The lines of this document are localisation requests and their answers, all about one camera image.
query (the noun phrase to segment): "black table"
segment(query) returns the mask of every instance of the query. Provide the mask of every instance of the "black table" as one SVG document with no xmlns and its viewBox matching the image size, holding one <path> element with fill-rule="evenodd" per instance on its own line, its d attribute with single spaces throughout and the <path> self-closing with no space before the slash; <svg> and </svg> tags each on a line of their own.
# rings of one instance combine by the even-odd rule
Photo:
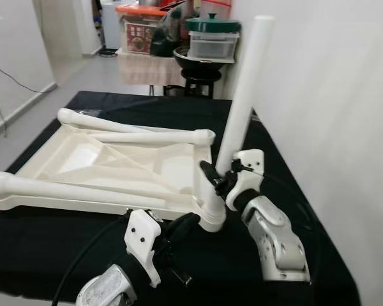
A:
<svg viewBox="0 0 383 306">
<path fill-rule="evenodd" d="M 216 161 L 230 101 L 192 97 L 150 97 L 102 92 L 79 92 L 67 105 L 74 110 L 101 110 L 99 117 L 126 124 L 175 129 L 212 129 Z M 51 122 L 9 167 L 15 173 L 57 130 Z M 250 122 L 244 149 L 265 152 L 266 172 L 282 179 L 301 197 L 300 188 L 264 126 Z M 262 192 L 291 219 L 314 267 L 314 232 L 309 230 L 298 197 L 273 181 Z M 0 291 L 30 298 L 52 299 L 64 271 L 83 245 L 116 215 L 47 208 L 17 207 L 0 212 Z M 113 262 L 124 260 L 124 226 L 117 226 L 82 260 L 72 273 L 62 300 L 74 302 L 79 289 Z M 175 262 L 193 278 L 188 289 L 169 272 L 158 289 L 150 289 L 138 305 L 360 305 L 356 285 L 323 229 L 322 254 L 314 286 L 304 283 L 264 283 L 257 248 L 237 214 L 228 212 L 219 233 L 193 230 L 178 245 Z"/>
</svg>

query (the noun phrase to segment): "white cylindrical rod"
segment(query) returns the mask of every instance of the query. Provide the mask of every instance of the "white cylindrical rod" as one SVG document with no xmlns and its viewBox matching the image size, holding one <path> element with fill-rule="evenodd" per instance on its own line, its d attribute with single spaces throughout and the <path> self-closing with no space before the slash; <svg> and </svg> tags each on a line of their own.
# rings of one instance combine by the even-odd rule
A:
<svg viewBox="0 0 383 306">
<path fill-rule="evenodd" d="M 161 199 L 135 196 L 133 194 L 116 193 L 67 184 L 44 182 L 29 178 L 16 177 L 0 171 L 0 194 L 17 194 L 21 196 L 42 196 L 45 198 L 61 198 L 67 200 L 105 202 L 113 204 L 162 208 L 165 201 Z"/>
<path fill-rule="evenodd" d="M 100 119 L 82 113 L 74 112 L 67 108 L 60 108 L 58 111 L 58 121 L 65 124 L 78 124 L 81 126 L 87 126 L 94 129 L 101 129 L 104 131 L 121 132 L 121 133 L 153 133 L 146 129 L 131 126 L 128 124 L 121 124 L 105 119 Z"/>
<path fill-rule="evenodd" d="M 259 76 L 266 59 L 274 21 L 275 18 L 271 16 L 254 18 L 248 43 L 243 56 L 240 57 L 243 62 L 216 163 L 216 170 L 220 175 L 230 170 L 233 153 L 243 147 L 253 102 L 257 98 L 255 89 L 258 87 Z"/>
<path fill-rule="evenodd" d="M 184 132 L 155 133 L 100 133 L 89 134 L 101 142 L 139 142 L 139 143 L 192 143 L 195 145 L 211 145 L 215 133 L 209 129 L 197 129 Z"/>
</svg>

